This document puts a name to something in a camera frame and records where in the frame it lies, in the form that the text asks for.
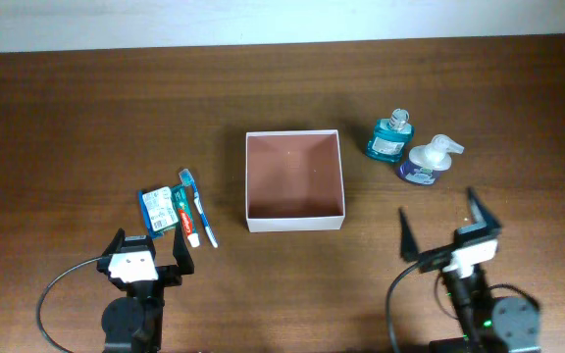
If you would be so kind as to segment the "clear pump soap bottle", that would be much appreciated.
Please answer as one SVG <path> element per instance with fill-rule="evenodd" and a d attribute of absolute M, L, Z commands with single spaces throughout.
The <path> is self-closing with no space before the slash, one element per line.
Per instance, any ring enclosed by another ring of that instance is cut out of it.
<path fill-rule="evenodd" d="M 433 185 L 452 165 L 451 154 L 462 154 L 465 147 L 445 134 L 437 134 L 425 145 L 413 147 L 397 168 L 396 175 L 418 185 Z"/>

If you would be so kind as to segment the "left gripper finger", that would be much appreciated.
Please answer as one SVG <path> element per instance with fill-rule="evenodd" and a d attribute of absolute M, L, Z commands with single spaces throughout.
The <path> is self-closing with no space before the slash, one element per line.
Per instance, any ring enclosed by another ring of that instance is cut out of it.
<path fill-rule="evenodd" d="M 119 228 L 109 245 L 103 251 L 102 257 L 108 257 L 118 252 L 121 249 L 124 240 L 125 231 L 122 228 Z"/>
<path fill-rule="evenodd" d="M 180 226 L 175 228 L 173 256 L 181 275 L 193 275 L 194 263 L 185 243 L 185 239 Z"/>

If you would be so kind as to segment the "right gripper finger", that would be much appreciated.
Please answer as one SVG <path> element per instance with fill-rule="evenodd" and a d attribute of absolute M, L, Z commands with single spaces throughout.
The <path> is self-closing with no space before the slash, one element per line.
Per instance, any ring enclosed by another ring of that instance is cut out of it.
<path fill-rule="evenodd" d="M 398 209 L 398 215 L 401 226 L 400 257 L 405 262 L 417 262 L 420 254 L 419 248 L 403 208 Z"/>
<path fill-rule="evenodd" d="M 467 200 L 470 206 L 472 220 L 475 225 L 483 225 L 484 227 L 497 226 L 497 218 L 479 199 L 473 187 L 467 188 Z"/>

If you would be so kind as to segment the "teal mouthwash bottle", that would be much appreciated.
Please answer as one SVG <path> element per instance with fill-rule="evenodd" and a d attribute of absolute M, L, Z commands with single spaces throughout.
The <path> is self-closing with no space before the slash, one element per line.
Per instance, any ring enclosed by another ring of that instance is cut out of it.
<path fill-rule="evenodd" d="M 386 163 L 399 162 L 405 145 L 412 140 L 415 133 L 409 118 L 407 110 L 397 108 L 389 118 L 377 120 L 365 154 Z"/>

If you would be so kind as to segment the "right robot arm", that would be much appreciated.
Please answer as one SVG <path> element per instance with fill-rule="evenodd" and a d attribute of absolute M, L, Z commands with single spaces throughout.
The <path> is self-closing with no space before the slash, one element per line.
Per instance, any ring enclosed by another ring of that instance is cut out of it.
<path fill-rule="evenodd" d="M 396 286 L 414 271 L 437 272 L 453 308 L 452 318 L 462 330 L 460 337 L 434 340 L 431 352 L 540 352 L 541 305 L 531 294 L 509 283 L 488 284 L 482 263 L 494 258 L 502 225 L 467 189 L 473 222 L 456 229 L 450 244 L 421 252 L 402 209 L 400 257 L 410 266 L 390 285 L 385 297 L 385 315 L 392 349 L 399 350 L 390 313 Z"/>

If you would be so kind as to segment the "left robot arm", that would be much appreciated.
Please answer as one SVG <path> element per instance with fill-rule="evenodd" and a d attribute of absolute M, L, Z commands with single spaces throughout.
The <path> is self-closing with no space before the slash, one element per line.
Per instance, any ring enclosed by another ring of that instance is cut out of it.
<path fill-rule="evenodd" d="M 176 261 L 157 266 L 155 256 L 151 236 L 127 236 L 121 228 L 100 256 L 97 271 L 125 294 L 102 314 L 105 352 L 161 349 L 165 289 L 180 286 L 184 276 L 194 273 L 194 263 L 180 228 L 175 229 L 173 243 Z"/>

